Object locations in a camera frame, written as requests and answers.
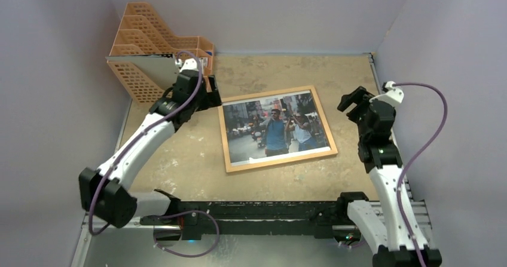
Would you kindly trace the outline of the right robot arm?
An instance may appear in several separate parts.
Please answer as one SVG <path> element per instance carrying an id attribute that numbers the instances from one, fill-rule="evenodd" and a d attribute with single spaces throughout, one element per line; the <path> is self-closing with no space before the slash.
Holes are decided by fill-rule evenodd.
<path id="1" fill-rule="evenodd" d="M 358 127 L 358 157 L 377 192 L 381 213 L 361 192 L 343 192 L 335 214 L 343 223 L 353 222 L 372 252 L 373 266 L 441 266 L 441 252 L 431 247 L 413 210 L 404 185 L 404 164 L 392 140 L 396 107 L 404 92 L 388 84 L 380 95 L 359 86 L 341 97 L 337 109 Z"/>

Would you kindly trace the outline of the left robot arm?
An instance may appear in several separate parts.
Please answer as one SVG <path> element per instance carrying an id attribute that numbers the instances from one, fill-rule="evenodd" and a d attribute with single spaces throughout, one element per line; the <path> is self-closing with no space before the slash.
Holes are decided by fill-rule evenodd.
<path id="1" fill-rule="evenodd" d="M 160 190 L 134 195 L 133 181 L 154 152 L 198 111 L 222 104 L 215 76 L 182 70 L 176 82 L 150 107 L 134 134 L 98 168 L 85 168 L 78 176 L 82 208 L 88 213 L 91 234 L 102 232 L 93 219 L 122 228 L 135 217 L 156 217 L 169 225 L 178 218 L 175 197 Z"/>

